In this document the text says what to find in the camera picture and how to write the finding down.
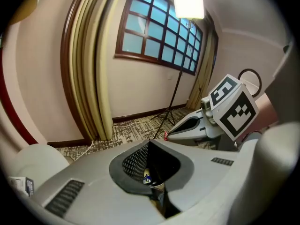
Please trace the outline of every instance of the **vent grille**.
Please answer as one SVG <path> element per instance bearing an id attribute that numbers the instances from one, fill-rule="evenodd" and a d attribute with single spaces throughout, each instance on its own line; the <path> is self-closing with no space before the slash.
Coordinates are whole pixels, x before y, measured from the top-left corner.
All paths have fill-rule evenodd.
<path id="1" fill-rule="evenodd" d="M 227 166 L 231 166 L 233 164 L 232 160 L 227 160 L 227 159 L 223 159 L 223 158 L 219 158 L 219 157 L 214 157 L 211 161 L 215 162 L 215 163 L 227 165 Z"/>
<path id="2" fill-rule="evenodd" d="M 55 214 L 56 216 L 63 217 L 71 204 L 76 199 L 84 183 L 76 180 L 69 181 L 66 186 L 45 206 L 45 209 Z"/>

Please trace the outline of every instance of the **window frame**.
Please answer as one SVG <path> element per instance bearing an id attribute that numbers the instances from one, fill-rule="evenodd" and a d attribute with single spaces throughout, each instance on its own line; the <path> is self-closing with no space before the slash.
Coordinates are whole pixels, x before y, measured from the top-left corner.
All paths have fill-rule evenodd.
<path id="1" fill-rule="evenodd" d="M 187 38 L 183 38 L 179 35 L 179 31 L 180 31 L 180 25 L 181 24 L 181 19 L 179 19 L 179 21 L 174 18 L 171 14 L 169 14 L 169 11 L 170 11 L 170 6 L 173 5 L 174 6 L 174 3 L 170 0 L 166 0 L 168 2 L 168 7 L 167 7 L 167 11 L 164 11 L 162 9 L 160 9 L 159 7 L 156 7 L 154 5 L 154 0 L 151 0 L 151 3 L 148 3 L 144 0 L 137 0 L 137 1 L 140 1 L 140 2 L 143 2 L 145 4 L 148 4 L 150 5 L 150 8 L 149 8 L 149 11 L 148 11 L 148 15 L 145 16 L 145 15 L 142 15 L 142 14 L 139 14 L 139 13 L 136 13 L 136 12 L 132 12 L 130 11 L 130 6 L 131 6 L 131 3 L 132 3 L 133 0 L 126 0 L 126 3 L 125 3 L 125 7 L 124 7 L 124 10 L 123 10 L 123 13 L 122 13 L 122 17 L 121 17 L 121 21 L 120 21 L 120 25 L 119 25 L 119 31 L 118 31 L 118 36 L 117 36 L 117 43 L 116 43 L 116 51 L 115 51 L 115 58 L 125 58 L 125 59 L 131 59 L 131 60 L 138 60 L 138 61 L 145 61 L 145 62 L 150 62 L 150 63 L 155 63 L 155 64 L 159 64 L 159 65 L 162 65 L 162 66 L 165 66 L 165 67 L 169 67 L 169 68 L 174 68 L 176 70 L 180 70 L 180 67 L 179 65 L 176 65 L 174 64 L 174 60 L 175 60 L 175 55 L 176 55 L 176 52 L 179 52 L 183 55 L 183 62 L 185 60 L 186 57 L 190 58 L 190 62 L 189 62 L 189 66 L 188 66 L 188 69 L 186 69 L 185 67 L 183 67 L 183 72 L 185 73 L 188 73 L 188 74 L 192 74 L 192 75 L 195 75 L 196 74 L 196 70 L 197 70 L 197 67 L 198 67 L 198 63 L 199 63 L 199 58 L 200 58 L 200 53 L 201 53 L 201 48 L 202 48 L 202 41 L 203 41 L 203 32 L 202 30 L 199 28 L 198 25 L 196 24 L 193 24 L 197 30 L 199 30 L 200 32 L 200 38 L 201 40 L 199 40 L 196 35 L 194 35 L 192 32 L 191 32 L 191 29 L 187 29 Z M 164 24 L 161 24 L 153 19 L 151 19 L 151 12 L 152 12 L 152 8 L 156 8 L 158 9 L 159 11 L 162 11 L 166 14 L 166 19 L 165 19 L 165 23 Z M 139 16 L 141 18 L 144 18 L 146 19 L 146 27 L 145 27 L 145 33 L 140 33 L 140 32 L 136 32 L 136 31 L 133 31 L 133 30 L 128 30 L 125 28 L 126 26 L 126 22 L 127 22 L 127 18 L 128 18 L 128 15 L 129 14 L 132 14 L 132 15 L 136 15 L 136 16 Z M 175 19 L 176 21 L 178 21 L 179 25 L 178 25 L 178 31 L 177 33 L 174 32 L 172 29 L 168 28 L 167 27 L 167 24 L 168 24 L 168 16 L 170 16 L 171 18 Z M 160 25 L 163 27 L 163 35 L 162 35 L 162 39 L 159 40 L 155 37 L 151 37 L 151 36 L 148 36 L 148 28 L 149 28 L 149 23 L 150 22 L 153 22 L 157 25 Z M 166 36 L 166 32 L 169 31 L 171 32 L 172 34 L 174 34 L 176 36 L 176 42 L 175 42 L 175 47 L 171 46 L 171 45 L 168 45 L 167 43 L 165 43 L 165 36 Z M 142 51 L 141 51 L 141 54 L 138 54 L 138 53 L 134 53 L 134 52 L 127 52 L 127 51 L 123 51 L 122 50 L 122 47 L 123 47 L 123 40 L 124 40 L 124 34 L 126 33 L 130 33 L 130 34 L 133 34 L 133 35 L 138 35 L 140 37 L 142 37 Z M 194 50 L 192 51 L 192 54 L 191 54 L 191 57 L 189 57 L 187 55 L 187 53 L 184 53 L 182 51 L 180 51 L 178 48 L 177 48 L 177 45 L 178 45 L 178 40 L 179 38 L 183 39 L 184 41 L 186 41 L 186 44 L 190 45 L 189 41 L 188 41 L 188 38 L 189 38 L 189 34 L 192 34 L 194 37 L 195 37 L 195 40 L 194 40 L 194 44 L 191 45 L 193 48 L 195 48 L 195 43 L 196 41 L 198 41 L 200 43 L 200 46 L 199 46 L 199 50 L 196 50 L 198 51 L 198 56 L 197 56 L 197 60 L 195 61 L 193 59 L 193 53 L 194 53 Z M 160 49 L 159 49 L 159 53 L 158 53 L 158 58 L 154 58 L 154 57 L 151 57 L 151 56 L 147 56 L 147 55 L 144 55 L 145 53 L 145 48 L 146 48 L 146 41 L 147 39 L 150 39 L 150 40 L 153 40 L 155 42 L 158 42 L 160 43 Z M 172 62 L 168 62 L 168 61 L 164 61 L 162 60 L 162 54 L 163 54 L 163 49 L 164 49 L 164 46 L 167 46 L 171 49 L 173 49 L 173 58 L 172 58 Z M 191 67 L 191 64 L 192 64 L 192 61 L 194 61 L 195 63 L 195 68 L 194 68 L 194 71 L 191 71 L 189 70 L 190 67 Z"/>

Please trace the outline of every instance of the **beige curtain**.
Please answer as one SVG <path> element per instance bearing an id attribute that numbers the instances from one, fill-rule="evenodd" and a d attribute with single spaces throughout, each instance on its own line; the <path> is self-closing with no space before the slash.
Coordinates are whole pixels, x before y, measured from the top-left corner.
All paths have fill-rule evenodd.
<path id="1" fill-rule="evenodd" d="M 106 17 L 118 0 L 82 0 L 76 12 L 69 47 L 70 78 L 76 106 L 91 139 L 111 139 L 113 120 L 108 100 L 106 61 L 99 34 L 106 35 Z"/>
<path id="2" fill-rule="evenodd" d="M 204 58 L 200 66 L 200 71 L 192 89 L 192 93 L 187 102 L 188 108 L 200 109 L 201 99 L 208 95 L 207 87 L 210 82 L 210 74 L 214 59 L 216 39 L 217 38 L 214 35 L 213 29 L 210 29 L 207 37 Z"/>

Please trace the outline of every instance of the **patterned carpet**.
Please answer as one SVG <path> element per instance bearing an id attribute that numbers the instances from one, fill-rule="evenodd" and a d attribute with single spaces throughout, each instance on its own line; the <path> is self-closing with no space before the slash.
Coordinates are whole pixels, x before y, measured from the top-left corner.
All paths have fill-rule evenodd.
<path id="1" fill-rule="evenodd" d="M 180 121 L 183 117 L 185 117 L 192 111 L 193 110 L 187 108 L 173 110 L 172 113 L 175 119 L 175 123 Z M 153 117 L 154 116 L 149 116 L 131 121 L 115 123 L 114 126 L 118 127 L 113 127 L 112 139 L 108 141 L 96 141 L 86 154 L 120 146 L 124 143 L 131 143 L 142 139 L 153 138 L 162 121 L 162 118 L 154 118 L 153 120 L 150 120 Z M 157 138 L 163 138 L 165 131 L 170 131 L 172 127 L 173 125 L 169 122 L 169 120 L 166 120 L 162 128 L 160 129 Z M 90 144 L 80 147 L 58 148 L 57 150 L 62 155 L 71 157 L 73 160 L 76 160 L 88 149 L 89 146 Z"/>

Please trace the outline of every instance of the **tripod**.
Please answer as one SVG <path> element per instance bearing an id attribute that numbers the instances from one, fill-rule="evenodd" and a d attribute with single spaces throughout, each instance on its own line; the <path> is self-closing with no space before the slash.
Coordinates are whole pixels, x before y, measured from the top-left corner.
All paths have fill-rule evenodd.
<path id="1" fill-rule="evenodd" d="M 185 49 L 184 49 L 184 54 L 187 53 L 187 49 L 188 49 L 188 39 L 189 39 L 189 34 L 190 34 L 190 28 L 191 28 L 191 26 L 192 26 L 192 21 L 190 20 L 189 23 L 188 23 L 188 34 L 187 34 L 187 40 L 186 40 L 186 46 L 185 46 Z M 160 131 L 160 129 L 161 129 L 161 127 L 162 127 L 164 121 L 167 119 L 169 113 L 171 114 L 171 117 L 172 117 L 174 123 L 172 123 L 170 120 L 169 120 L 169 121 L 173 124 L 173 126 L 175 126 L 175 120 L 174 120 L 174 117 L 173 117 L 173 114 L 172 114 L 172 109 L 171 109 L 171 107 L 172 107 L 172 104 L 173 104 L 173 101 L 174 101 L 174 98 L 175 98 L 175 95 L 176 95 L 176 92 L 177 92 L 177 89 L 178 89 L 178 85 L 179 85 L 180 78 L 181 78 L 181 75 L 182 75 L 183 65 L 184 65 L 184 58 L 182 58 L 181 67 L 180 67 L 180 72 L 179 72 L 179 74 L 178 74 L 177 83 L 176 83 L 175 90 L 174 90 L 174 93 L 173 93 L 173 96 L 172 96 L 172 99 L 171 99 L 171 102 L 170 102 L 169 107 L 167 108 L 166 111 L 161 112 L 160 114 L 158 114 L 158 115 L 156 115 L 155 117 L 152 118 L 152 119 L 154 119 L 154 118 L 160 117 L 161 114 L 166 113 L 166 114 L 164 115 L 164 118 L 163 118 L 162 122 L 160 123 L 160 126 L 159 126 L 158 130 L 156 131 L 156 133 L 155 133 L 155 135 L 154 135 L 153 138 L 156 138 L 156 136 L 158 135 L 158 133 L 159 133 L 159 131 Z"/>

